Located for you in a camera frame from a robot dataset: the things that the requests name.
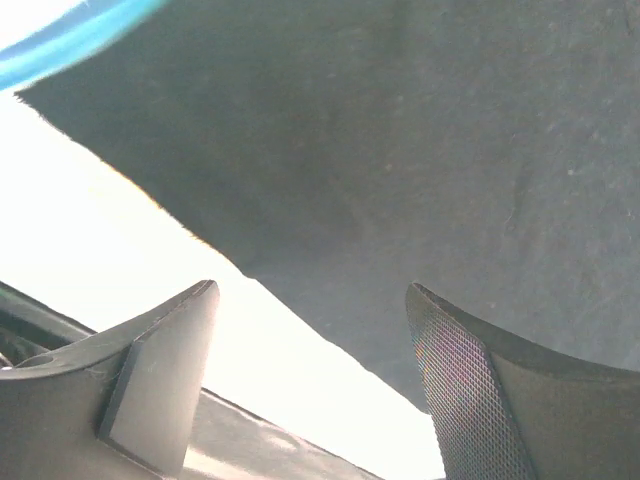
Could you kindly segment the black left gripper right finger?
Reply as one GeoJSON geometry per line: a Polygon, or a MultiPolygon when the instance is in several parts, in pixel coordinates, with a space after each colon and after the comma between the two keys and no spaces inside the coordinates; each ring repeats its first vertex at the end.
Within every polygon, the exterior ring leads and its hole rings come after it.
{"type": "Polygon", "coordinates": [[[638,372],[538,345],[418,283],[405,302],[446,478],[638,478],[638,372]]]}

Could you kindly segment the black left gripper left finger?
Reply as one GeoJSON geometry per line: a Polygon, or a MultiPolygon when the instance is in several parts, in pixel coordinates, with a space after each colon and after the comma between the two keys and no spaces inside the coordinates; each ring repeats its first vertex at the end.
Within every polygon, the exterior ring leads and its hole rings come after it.
{"type": "Polygon", "coordinates": [[[5,479],[175,479],[219,301],[201,281],[1,372],[5,479]]]}

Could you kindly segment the black t-shirt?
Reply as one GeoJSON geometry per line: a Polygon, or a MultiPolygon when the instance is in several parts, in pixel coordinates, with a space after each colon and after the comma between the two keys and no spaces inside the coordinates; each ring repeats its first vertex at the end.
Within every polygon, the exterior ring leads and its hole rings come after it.
{"type": "Polygon", "coordinates": [[[173,1],[24,97],[417,406],[412,282],[639,366],[635,1],[173,1]]]}

